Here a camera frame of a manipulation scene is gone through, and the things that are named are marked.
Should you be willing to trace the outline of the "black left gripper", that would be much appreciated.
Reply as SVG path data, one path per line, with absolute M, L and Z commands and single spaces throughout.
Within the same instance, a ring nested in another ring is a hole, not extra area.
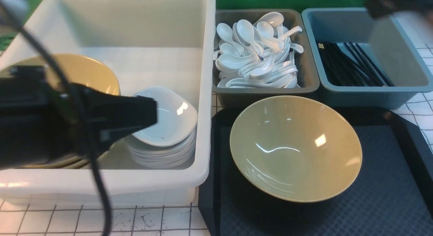
M 43 66 L 12 66 L 1 78 L 1 170 L 83 159 L 76 124 L 59 86 L 51 87 Z M 118 140 L 157 124 L 158 104 L 144 96 L 103 93 L 80 85 L 85 124 L 97 155 Z

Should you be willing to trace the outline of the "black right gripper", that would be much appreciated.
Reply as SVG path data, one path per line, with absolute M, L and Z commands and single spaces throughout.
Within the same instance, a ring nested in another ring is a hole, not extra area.
M 365 8 L 374 19 L 409 11 L 424 16 L 432 11 L 432 0 L 366 0 Z

